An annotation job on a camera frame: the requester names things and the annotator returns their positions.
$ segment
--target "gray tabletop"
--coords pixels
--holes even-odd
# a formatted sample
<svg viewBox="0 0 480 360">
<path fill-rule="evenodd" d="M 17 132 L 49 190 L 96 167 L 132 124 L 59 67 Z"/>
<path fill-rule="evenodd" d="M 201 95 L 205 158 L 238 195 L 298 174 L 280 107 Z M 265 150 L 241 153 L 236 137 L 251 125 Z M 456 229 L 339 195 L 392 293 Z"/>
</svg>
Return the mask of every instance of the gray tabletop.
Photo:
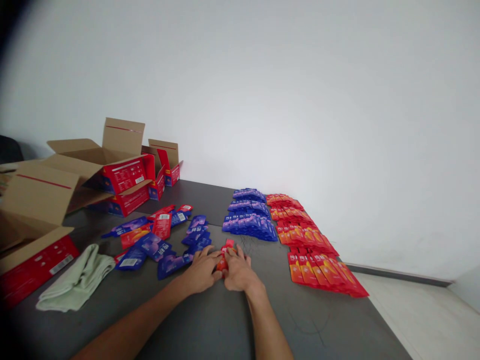
<svg viewBox="0 0 480 360">
<path fill-rule="evenodd" d="M 177 205 L 183 203 L 174 196 L 169 201 Z M 187 199 L 184 202 L 195 206 Z M 208 202 L 199 199 L 198 204 L 208 205 Z M 215 213 L 198 207 L 197 214 Z M 101 239 L 101 234 L 142 215 L 134 212 L 123 219 L 83 209 L 68 216 L 64 224 L 75 226 L 71 237 L 79 251 L 97 243 L 101 253 L 115 256 L 122 252 L 120 239 Z M 174 227 L 168 240 L 178 253 L 186 249 L 181 240 L 188 224 Z M 354 299 L 292 283 L 288 248 L 278 242 L 232 235 L 215 225 L 210 225 L 209 231 L 216 248 L 230 238 L 251 256 L 252 267 L 266 285 L 272 307 L 296 359 L 411 359 L 368 298 Z M 57 279 L 54 277 L 16 306 L 10 315 L 15 319 L 24 344 L 35 357 L 67 359 L 177 275 L 158 281 L 157 263 L 147 259 L 138 271 L 112 271 L 77 312 L 37 311 L 37 299 Z M 181 303 L 138 355 L 139 359 L 207 357 L 254 357 L 252 322 L 245 295 L 227 291 L 222 280 Z"/>
</svg>

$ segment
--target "baseboard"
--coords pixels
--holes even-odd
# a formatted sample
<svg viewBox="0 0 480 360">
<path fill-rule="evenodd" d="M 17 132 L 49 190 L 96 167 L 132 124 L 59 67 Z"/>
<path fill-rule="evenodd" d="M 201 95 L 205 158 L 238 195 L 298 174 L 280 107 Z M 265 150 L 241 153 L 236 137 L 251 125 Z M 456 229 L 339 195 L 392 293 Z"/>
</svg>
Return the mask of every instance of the baseboard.
<svg viewBox="0 0 480 360">
<path fill-rule="evenodd" d="M 389 270 L 382 270 L 374 267 L 368 266 L 361 266 L 350 264 L 348 262 L 345 263 L 348 268 L 354 273 L 361 273 L 361 274 L 368 274 L 368 275 L 375 275 L 384 278 L 391 278 L 397 280 L 405 280 L 412 283 L 419 283 L 419 284 L 426 284 L 426 285 L 433 285 L 438 286 L 441 288 L 446 288 L 447 286 L 452 284 L 452 281 L 440 280 L 430 277 L 422 277 L 417 275 L 411 275 L 403 272 L 396 272 L 396 271 L 389 271 Z"/>
</svg>

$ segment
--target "white label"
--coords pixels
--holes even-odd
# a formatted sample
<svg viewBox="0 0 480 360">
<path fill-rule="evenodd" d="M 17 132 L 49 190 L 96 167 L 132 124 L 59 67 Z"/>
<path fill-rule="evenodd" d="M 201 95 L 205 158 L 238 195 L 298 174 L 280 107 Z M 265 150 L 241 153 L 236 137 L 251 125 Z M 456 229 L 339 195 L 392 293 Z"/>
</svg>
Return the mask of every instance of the white label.
<svg viewBox="0 0 480 360">
<path fill-rule="evenodd" d="M 67 265 L 69 262 L 71 262 L 74 259 L 72 255 L 68 255 L 63 261 L 61 261 L 58 265 L 52 267 L 50 269 L 50 274 L 55 275 L 58 273 L 60 270 L 62 270 L 65 265 Z"/>
<path fill-rule="evenodd" d="M 137 259 L 125 259 L 121 262 L 120 268 L 122 266 L 134 266 L 137 263 Z"/>
</svg>

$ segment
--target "black chair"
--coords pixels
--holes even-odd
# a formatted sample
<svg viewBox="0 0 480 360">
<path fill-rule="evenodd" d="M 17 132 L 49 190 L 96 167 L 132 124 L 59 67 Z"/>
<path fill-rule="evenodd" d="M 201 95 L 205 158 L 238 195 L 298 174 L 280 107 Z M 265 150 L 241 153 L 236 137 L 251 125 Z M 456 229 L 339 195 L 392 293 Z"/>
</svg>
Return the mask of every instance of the black chair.
<svg viewBox="0 0 480 360">
<path fill-rule="evenodd" d="M 10 137 L 0 135 L 0 164 L 24 161 L 18 142 Z"/>
</svg>

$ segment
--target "hand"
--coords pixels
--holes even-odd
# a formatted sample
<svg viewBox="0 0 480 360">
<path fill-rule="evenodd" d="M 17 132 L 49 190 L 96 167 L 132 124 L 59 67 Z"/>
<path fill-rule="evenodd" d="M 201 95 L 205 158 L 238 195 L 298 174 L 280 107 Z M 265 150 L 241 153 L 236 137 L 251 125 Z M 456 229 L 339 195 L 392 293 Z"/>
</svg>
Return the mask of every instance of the hand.
<svg viewBox="0 0 480 360">
<path fill-rule="evenodd" d="M 252 270 L 252 259 L 244 256 L 244 251 L 237 245 L 238 254 L 229 247 L 225 253 L 228 270 L 223 270 L 225 287 L 228 290 L 248 292 L 251 289 L 264 288 L 264 284 Z"/>
<path fill-rule="evenodd" d="M 209 255 L 210 249 L 213 249 L 212 245 L 205 247 L 201 252 L 197 251 L 191 266 L 177 278 L 189 295 L 207 290 L 222 278 L 221 271 L 212 273 L 221 259 L 222 252 L 214 251 Z"/>
</svg>

